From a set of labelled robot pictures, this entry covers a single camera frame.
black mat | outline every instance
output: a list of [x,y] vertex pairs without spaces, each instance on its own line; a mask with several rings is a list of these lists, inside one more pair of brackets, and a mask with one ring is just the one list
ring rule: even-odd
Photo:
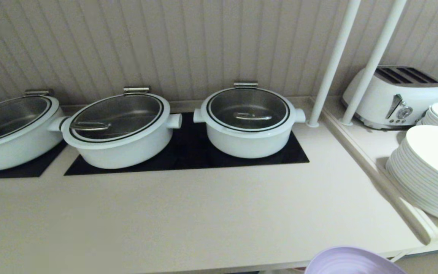
[[0,178],[40,177],[40,175],[42,175],[47,167],[55,160],[55,158],[57,158],[66,145],[67,143],[62,141],[58,145],[54,146],[54,148],[50,149],[47,153],[36,159],[13,168],[0,170]]
[[101,169],[89,165],[82,156],[72,163],[65,175],[89,175],[153,170],[238,167],[254,165],[308,163],[309,159],[293,132],[287,145],[279,152],[264,158],[243,159],[230,156],[215,148],[207,138],[205,123],[193,123],[193,113],[183,114],[180,130],[174,130],[170,143],[155,157],[121,169]]

glass lid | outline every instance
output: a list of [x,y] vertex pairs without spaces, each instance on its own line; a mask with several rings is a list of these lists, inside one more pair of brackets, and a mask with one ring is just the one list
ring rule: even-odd
[[251,88],[219,93],[209,101],[207,111],[217,123],[246,131],[280,126],[289,115],[283,99],[271,92]]
[[137,134],[163,113],[163,104],[144,94],[121,95],[99,101],[78,114],[71,133],[86,142],[109,142]]
[[0,138],[17,132],[43,116],[51,101],[44,97],[20,97],[0,103]]

white pole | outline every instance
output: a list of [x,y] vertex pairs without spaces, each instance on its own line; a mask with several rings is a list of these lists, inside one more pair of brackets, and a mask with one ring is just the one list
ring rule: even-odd
[[318,119],[322,108],[324,107],[325,99],[327,97],[327,94],[329,93],[330,85],[332,84],[332,79],[334,79],[337,66],[339,65],[339,61],[341,60],[342,52],[346,47],[349,33],[351,33],[352,25],[354,23],[354,19],[356,18],[356,14],[358,13],[360,3],[360,0],[349,0],[346,13],[344,14],[344,19],[342,21],[341,29],[339,30],[339,34],[337,35],[334,50],[332,51],[332,55],[330,56],[327,70],[325,70],[324,78],[322,79],[319,93],[317,94],[317,99],[315,100],[315,104],[313,106],[311,118],[307,122],[307,125],[309,127],[319,126]]
[[374,71],[379,65],[379,61],[384,54],[384,50],[386,49],[388,42],[393,35],[393,31],[395,31],[398,20],[402,15],[403,7],[405,7],[405,2],[406,0],[395,0],[393,6],[391,7],[388,19],[386,20],[383,30],[381,31],[381,35],[376,42],[376,46],[371,54],[368,64],[366,65],[365,71],[361,76],[358,88],[354,92],[348,109],[344,113],[344,117],[341,120],[341,123],[343,123],[344,125],[352,125],[351,119],[354,116],[354,113],[356,112],[356,109],[359,106],[359,102],[363,98],[363,95],[365,94],[368,85],[370,84],[371,78],[374,75]]

white toaster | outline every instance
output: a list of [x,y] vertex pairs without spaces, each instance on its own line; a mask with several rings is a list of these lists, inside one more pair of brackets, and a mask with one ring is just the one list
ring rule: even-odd
[[[358,87],[362,69],[342,96],[348,106]],[[374,129],[401,129],[415,125],[438,102],[438,80],[406,66],[378,66],[355,116]]]

serving pot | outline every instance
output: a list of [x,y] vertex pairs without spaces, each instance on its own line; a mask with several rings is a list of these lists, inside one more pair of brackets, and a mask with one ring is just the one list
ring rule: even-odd
[[257,83],[234,83],[205,99],[194,111],[194,122],[207,124],[207,136],[220,151],[262,158],[287,144],[293,124],[304,123],[305,113]]
[[62,140],[49,126],[63,117],[52,90],[27,90],[0,102],[0,170],[37,158]]
[[65,141],[87,163],[116,169],[158,154],[181,121],[181,114],[171,115],[167,100],[149,93],[149,87],[127,87],[123,95],[94,102],[72,117],[62,118],[59,127]]

